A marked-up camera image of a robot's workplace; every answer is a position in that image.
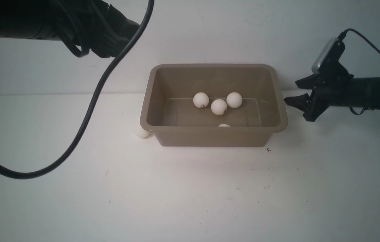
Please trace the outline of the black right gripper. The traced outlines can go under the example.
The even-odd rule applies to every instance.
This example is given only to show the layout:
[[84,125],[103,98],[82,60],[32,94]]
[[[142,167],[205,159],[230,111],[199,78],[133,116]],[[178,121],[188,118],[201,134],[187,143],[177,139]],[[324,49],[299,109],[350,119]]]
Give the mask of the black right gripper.
[[340,41],[338,52],[328,57],[328,61],[320,67],[319,73],[295,82],[299,89],[312,89],[311,94],[284,98],[286,105],[304,112],[303,117],[308,122],[316,121],[330,106],[352,107],[349,98],[345,98],[345,89],[353,75],[339,63],[345,51],[345,44]]

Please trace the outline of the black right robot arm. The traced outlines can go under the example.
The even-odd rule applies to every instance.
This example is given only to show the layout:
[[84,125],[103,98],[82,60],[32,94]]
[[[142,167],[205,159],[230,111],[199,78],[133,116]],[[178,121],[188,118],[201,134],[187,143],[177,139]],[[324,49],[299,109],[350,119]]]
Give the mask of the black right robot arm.
[[380,78],[355,78],[339,63],[345,44],[332,38],[312,66],[312,74],[296,81],[299,89],[310,94],[290,96],[285,103],[303,112],[306,121],[313,122],[329,107],[380,110]]

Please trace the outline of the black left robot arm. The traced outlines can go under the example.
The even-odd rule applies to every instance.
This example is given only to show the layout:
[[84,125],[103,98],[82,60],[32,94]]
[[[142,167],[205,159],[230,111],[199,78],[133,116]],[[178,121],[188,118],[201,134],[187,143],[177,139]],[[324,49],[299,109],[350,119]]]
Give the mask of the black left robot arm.
[[0,38],[61,41],[76,57],[117,57],[138,28],[102,0],[0,0]]

